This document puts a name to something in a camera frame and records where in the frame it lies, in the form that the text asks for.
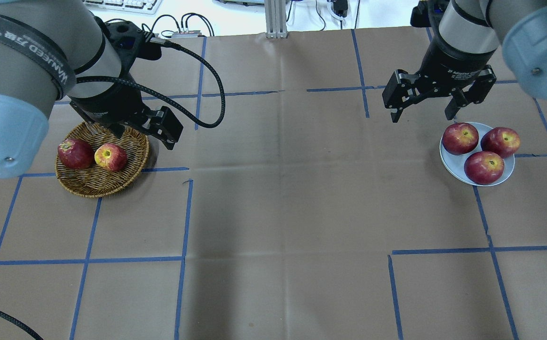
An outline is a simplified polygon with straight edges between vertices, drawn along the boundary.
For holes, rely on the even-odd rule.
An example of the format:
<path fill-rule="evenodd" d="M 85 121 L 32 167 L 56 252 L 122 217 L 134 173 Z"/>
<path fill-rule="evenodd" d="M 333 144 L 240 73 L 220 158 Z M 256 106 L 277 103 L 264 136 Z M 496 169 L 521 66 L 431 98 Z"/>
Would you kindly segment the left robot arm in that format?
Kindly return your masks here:
<path fill-rule="evenodd" d="M 129 73 L 136 58 L 160 56 L 142 28 L 106 24 L 80 0 L 0 0 L 0 178 L 30 168 L 64 97 L 116 137 L 131 127 L 172 149 L 183 126 L 148 108 Z"/>

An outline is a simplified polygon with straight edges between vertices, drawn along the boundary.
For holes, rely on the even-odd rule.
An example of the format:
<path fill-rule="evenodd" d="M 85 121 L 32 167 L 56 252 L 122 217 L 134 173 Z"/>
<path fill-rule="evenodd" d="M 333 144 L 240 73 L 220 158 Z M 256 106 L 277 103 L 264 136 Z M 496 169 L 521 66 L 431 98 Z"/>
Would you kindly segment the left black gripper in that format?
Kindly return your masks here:
<path fill-rule="evenodd" d="M 162 106 L 151 110 L 142 101 L 140 91 L 118 83 L 89 82 L 79 84 L 106 86 L 105 91 L 89 97 L 72 95 L 71 101 L 84 117 L 107 128 L 116 137 L 122 137 L 125 127 L 130 126 L 140 133 L 157 138 L 166 149 L 174 149 L 179 141 L 183 125 L 170 108 Z"/>

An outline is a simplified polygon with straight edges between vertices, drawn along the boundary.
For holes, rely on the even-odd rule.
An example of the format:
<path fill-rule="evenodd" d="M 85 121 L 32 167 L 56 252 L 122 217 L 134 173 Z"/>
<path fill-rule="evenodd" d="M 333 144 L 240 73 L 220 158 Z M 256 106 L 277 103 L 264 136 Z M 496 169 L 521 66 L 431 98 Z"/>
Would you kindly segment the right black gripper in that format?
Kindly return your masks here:
<path fill-rule="evenodd" d="M 440 88 L 455 88 L 445 109 L 446 119 L 454 119 L 471 103 L 482 103 L 497 80 L 492 67 L 485 66 L 488 60 L 489 52 L 463 52 L 434 36 L 418 72 L 395 70 L 383 90 L 382 100 L 391 110 L 392 122 L 399 122 L 405 108 L 433 97 Z M 461 89 L 469 84 L 467 91 Z"/>

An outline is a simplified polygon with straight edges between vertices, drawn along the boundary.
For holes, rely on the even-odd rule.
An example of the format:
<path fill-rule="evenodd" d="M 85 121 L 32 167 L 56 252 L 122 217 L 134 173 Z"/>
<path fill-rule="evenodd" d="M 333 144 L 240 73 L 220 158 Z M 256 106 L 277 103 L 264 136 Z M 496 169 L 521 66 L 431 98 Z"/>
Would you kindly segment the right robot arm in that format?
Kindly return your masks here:
<path fill-rule="evenodd" d="M 522 90 L 547 100 L 547 0 L 421 0 L 411 25 L 433 37 L 418 71 L 397 69 L 383 90 L 394 123 L 428 98 L 450 97 L 448 120 L 483 102 L 497 80 L 488 62 L 498 48 Z"/>

